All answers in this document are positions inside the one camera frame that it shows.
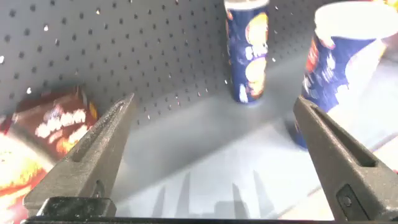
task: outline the blue can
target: blue can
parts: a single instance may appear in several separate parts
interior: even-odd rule
[[[226,0],[233,97],[252,103],[264,92],[269,0]]]
[[[363,94],[379,65],[386,50],[382,39],[398,32],[398,23],[383,26],[383,21],[398,21],[398,14],[375,2],[333,3],[319,8],[315,14],[317,28],[302,95],[340,125],[347,125],[352,119],[342,105],[354,103]],[[297,125],[296,130],[296,142],[305,146]]]

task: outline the pegboard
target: pegboard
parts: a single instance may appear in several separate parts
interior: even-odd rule
[[[327,2],[271,1],[269,67],[308,49]],[[2,1],[0,113],[82,83],[102,112],[136,93],[148,123],[227,87],[224,23],[222,0]]]

